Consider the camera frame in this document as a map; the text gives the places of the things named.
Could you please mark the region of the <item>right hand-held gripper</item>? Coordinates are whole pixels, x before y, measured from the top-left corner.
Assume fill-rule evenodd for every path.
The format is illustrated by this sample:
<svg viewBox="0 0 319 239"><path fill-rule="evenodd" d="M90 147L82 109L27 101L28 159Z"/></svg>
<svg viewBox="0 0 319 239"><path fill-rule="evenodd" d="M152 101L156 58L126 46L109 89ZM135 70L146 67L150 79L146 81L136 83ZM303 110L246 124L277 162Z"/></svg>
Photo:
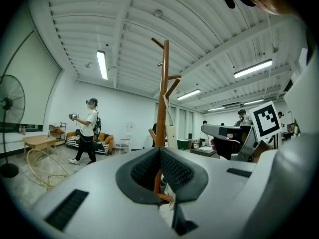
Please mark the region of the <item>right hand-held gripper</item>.
<svg viewBox="0 0 319 239"><path fill-rule="evenodd" d="M272 101L249 110L238 126L204 124L201 131L213 136L217 154L227 160L258 162L264 152L282 146L282 125Z"/></svg>

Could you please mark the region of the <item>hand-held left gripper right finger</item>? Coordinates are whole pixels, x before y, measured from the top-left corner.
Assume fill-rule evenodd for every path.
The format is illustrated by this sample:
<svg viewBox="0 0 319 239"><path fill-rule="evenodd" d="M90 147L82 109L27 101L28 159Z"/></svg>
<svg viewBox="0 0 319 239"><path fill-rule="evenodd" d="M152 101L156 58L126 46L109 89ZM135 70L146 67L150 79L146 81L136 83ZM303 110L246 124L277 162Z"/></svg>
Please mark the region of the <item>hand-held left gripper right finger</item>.
<svg viewBox="0 0 319 239"><path fill-rule="evenodd" d="M161 172L174 194L162 239L239 239L250 203L240 198L254 164L219 160L170 148L160 150Z"/></svg>

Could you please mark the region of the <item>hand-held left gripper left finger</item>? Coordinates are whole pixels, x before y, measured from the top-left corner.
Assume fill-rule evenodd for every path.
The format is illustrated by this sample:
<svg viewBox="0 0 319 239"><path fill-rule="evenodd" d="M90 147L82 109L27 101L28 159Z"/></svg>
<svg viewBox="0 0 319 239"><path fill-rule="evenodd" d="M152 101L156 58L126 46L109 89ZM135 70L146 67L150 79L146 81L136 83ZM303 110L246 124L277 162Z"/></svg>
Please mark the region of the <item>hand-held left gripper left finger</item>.
<svg viewBox="0 0 319 239"><path fill-rule="evenodd" d="M43 219L38 228L50 239L174 238L174 230L156 205L133 202L116 183L117 170L146 151L133 151L92 163L59 183L34 205L34 211ZM72 192L87 195L64 229L58 230L48 218Z"/></svg>

